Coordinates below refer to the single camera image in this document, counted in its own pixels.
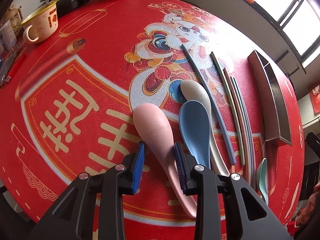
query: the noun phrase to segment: small green spoon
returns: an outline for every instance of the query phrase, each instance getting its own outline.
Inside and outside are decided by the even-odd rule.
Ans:
[[[257,187],[261,192],[262,198],[268,206],[268,189],[267,189],[267,159],[263,158],[257,169]]]

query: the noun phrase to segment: round table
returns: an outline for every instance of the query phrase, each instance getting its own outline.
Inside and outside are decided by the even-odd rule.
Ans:
[[[0,91],[0,177],[22,209],[38,221],[81,172],[105,172],[135,152],[139,135],[132,111],[159,106],[175,141],[182,141],[178,113],[181,80],[197,80],[180,46],[201,66],[226,124],[237,164],[231,166],[216,120],[214,136],[230,172],[244,174],[236,128],[222,81],[209,56],[236,77],[253,133],[256,166],[268,159],[269,206],[287,223],[303,174],[302,125],[289,80],[277,69],[288,110],[292,146],[265,143],[263,115],[248,56],[253,48],[238,30],[178,0],[91,0],[59,19],[46,41],[26,47],[27,57]],[[140,190],[123,197],[128,240],[193,239],[195,221],[174,194],[161,165],[146,151]],[[222,232],[225,233],[221,208]],[[94,237],[97,237],[97,220]]]

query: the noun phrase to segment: window frame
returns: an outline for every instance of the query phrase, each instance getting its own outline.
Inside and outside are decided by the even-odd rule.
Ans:
[[[298,59],[300,66],[302,67],[304,73],[306,73],[305,68],[302,66],[302,62],[304,62],[319,46],[320,46],[320,36],[309,46],[309,48],[302,54],[298,52],[295,45],[292,43],[288,35],[283,31],[283,28],[288,24],[288,22],[292,19],[295,13],[298,11],[300,6],[302,5],[304,0],[292,0],[286,11],[282,14],[282,16],[276,21],[265,9],[263,9],[258,3],[254,2],[253,4],[246,2],[250,7],[252,7],[255,11],[257,11],[262,17],[264,17],[273,27],[274,29],[281,35],[284,41],[288,44],[296,58]],[[299,2],[296,8],[289,15],[290,11],[293,9],[295,4]],[[286,21],[280,25],[283,20],[289,15]]]

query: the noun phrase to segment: cartoon lion eye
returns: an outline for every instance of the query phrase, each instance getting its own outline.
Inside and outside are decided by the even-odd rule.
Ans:
[[[208,42],[208,41],[209,41],[209,39],[208,39],[208,37],[207,37],[207,36],[200,35],[199,37],[200,37],[200,39],[201,39],[201,40],[203,40],[203,41],[206,41],[206,42]]]
[[[186,32],[186,33],[190,32],[190,29],[185,26],[180,26],[179,29]]]

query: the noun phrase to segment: pink spoon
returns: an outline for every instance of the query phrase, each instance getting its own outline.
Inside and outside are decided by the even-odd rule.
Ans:
[[[133,124],[163,167],[186,214],[196,218],[196,200],[192,196],[185,196],[180,188],[173,153],[173,134],[167,117],[159,107],[146,103],[137,106],[133,111]]]

